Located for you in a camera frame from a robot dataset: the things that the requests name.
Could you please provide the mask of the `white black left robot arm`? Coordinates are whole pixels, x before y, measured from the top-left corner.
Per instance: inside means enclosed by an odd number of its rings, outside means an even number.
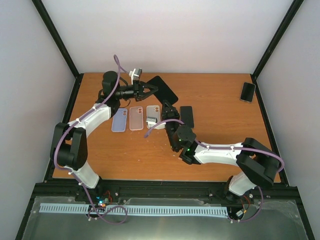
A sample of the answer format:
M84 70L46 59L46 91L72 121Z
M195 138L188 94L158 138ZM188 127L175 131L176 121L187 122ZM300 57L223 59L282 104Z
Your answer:
M95 104L82 116L55 126L50 156L57 169L74 176L92 201L103 198L104 188L98 185L100 176L88 163L88 136L102 123L111 119L120 108L121 100L145 100L158 91L158 87L130 74L131 84L120 85L120 74L107 71L102 77L102 88Z

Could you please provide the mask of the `dark grey phone corner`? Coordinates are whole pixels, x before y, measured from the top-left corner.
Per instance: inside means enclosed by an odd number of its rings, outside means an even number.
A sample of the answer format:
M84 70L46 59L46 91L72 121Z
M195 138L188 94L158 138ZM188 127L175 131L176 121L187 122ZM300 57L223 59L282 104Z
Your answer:
M244 82L242 85L240 100L247 103L251 103L254 98L255 90L256 90L255 84Z

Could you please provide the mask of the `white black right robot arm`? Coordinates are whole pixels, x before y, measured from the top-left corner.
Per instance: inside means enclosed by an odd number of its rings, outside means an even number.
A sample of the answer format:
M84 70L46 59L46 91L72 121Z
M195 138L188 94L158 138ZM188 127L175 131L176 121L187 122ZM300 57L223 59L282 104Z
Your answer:
M220 196L235 201L256 187L271 188L284 161L254 138L234 144L209 144L197 140L193 130L180 118L178 110L167 100L162 102L161 119L174 152L188 165L223 164L240 168L220 191Z

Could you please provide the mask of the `cream white phone case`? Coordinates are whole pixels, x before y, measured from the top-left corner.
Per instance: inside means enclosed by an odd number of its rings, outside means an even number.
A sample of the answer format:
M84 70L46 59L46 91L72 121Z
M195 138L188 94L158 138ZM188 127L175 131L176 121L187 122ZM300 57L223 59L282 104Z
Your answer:
M156 117L157 123L161 121L160 107L158 105L148 105L146 107L146 117Z

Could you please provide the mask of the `black phone from lilac case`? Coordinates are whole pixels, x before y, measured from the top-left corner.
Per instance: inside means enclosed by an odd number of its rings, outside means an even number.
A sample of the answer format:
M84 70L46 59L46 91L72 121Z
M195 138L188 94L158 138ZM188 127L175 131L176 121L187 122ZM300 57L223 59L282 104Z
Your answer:
M154 96L162 104L164 101L168 101L171 105L178 102L178 96L172 91L172 89L164 82L160 76L155 76L151 80L146 82L147 84L158 87Z

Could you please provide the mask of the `dark green phone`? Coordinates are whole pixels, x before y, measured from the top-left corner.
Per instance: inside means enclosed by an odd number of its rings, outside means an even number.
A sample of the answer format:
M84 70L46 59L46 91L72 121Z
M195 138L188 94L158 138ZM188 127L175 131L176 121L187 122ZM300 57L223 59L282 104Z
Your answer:
M193 129L195 127L192 106L181 106L180 117L181 121L184 122L184 124L187 125L189 128Z

